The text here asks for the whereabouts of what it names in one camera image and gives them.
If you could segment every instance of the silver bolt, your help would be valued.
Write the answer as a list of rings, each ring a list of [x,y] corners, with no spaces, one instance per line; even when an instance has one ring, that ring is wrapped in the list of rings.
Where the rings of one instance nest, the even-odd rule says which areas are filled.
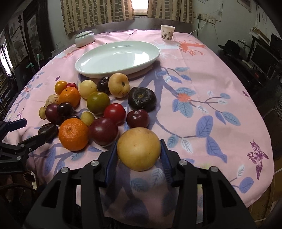
[[[218,172],[218,167],[212,166],[211,171],[214,173]]]
[[[69,168],[67,168],[67,167],[61,168],[62,173],[67,173],[68,171],[69,171]]]
[[[97,166],[97,165],[99,165],[99,161],[97,161],[97,160],[91,161],[91,165],[92,166]]]
[[[187,165],[188,162],[186,160],[180,160],[179,164],[183,166],[183,165]]]

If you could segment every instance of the paper cup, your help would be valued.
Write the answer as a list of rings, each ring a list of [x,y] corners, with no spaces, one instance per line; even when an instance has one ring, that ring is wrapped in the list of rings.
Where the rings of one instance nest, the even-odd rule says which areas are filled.
[[[162,39],[171,41],[175,27],[170,25],[161,25],[161,27],[162,27]]]

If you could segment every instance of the pink tablecloth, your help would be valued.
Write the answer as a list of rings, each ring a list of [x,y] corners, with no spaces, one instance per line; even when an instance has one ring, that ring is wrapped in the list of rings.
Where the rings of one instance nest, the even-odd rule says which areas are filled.
[[[150,112],[149,129],[181,158],[196,167],[217,166],[234,186],[246,206],[270,185],[274,166],[269,134],[252,99],[233,72],[195,37],[174,33],[162,41],[158,30],[103,33],[82,48],[75,45],[53,58],[20,93],[6,121],[25,118],[27,126],[5,138],[17,144],[37,134],[48,123],[38,111],[58,80],[80,84],[86,77],[75,71],[76,60],[99,45],[124,40],[157,45],[161,55],[153,69],[130,82],[131,87],[152,89],[156,109]],[[130,110],[127,100],[116,101]],[[83,99],[76,112],[87,110]],[[128,126],[119,127],[120,134]],[[65,149],[58,138],[30,154],[28,166],[42,182],[49,182],[64,166],[81,168],[104,149],[91,142],[79,153]],[[197,220],[202,218],[202,191],[198,188]],[[145,227],[169,228],[174,216],[177,189],[168,188],[159,161],[150,170],[135,172],[119,163],[116,179],[101,189],[106,216]]]

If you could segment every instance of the orange fruit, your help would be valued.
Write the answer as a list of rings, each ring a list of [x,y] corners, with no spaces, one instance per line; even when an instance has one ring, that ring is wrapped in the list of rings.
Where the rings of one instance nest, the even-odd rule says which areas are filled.
[[[88,127],[78,118],[67,119],[60,126],[59,139],[70,151],[82,150],[89,141]]]
[[[59,104],[68,102],[73,108],[77,107],[80,102],[80,94],[75,87],[67,87],[59,95]]]
[[[63,81],[63,80],[57,82],[56,85],[55,85],[56,94],[60,95],[62,93],[62,91],[66,88],[67,84],[68,83],[66,81]]]

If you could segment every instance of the black hat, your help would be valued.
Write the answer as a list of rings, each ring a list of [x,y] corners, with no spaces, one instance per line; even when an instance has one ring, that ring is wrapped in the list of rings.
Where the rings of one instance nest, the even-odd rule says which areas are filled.
[[[223,49],[227,54],[243,59],[243,57],[240,56],[240,47],[238,44],[236,44],[234,41],[228,40],[225,44],[225,46],[219,45],[221,49]]]

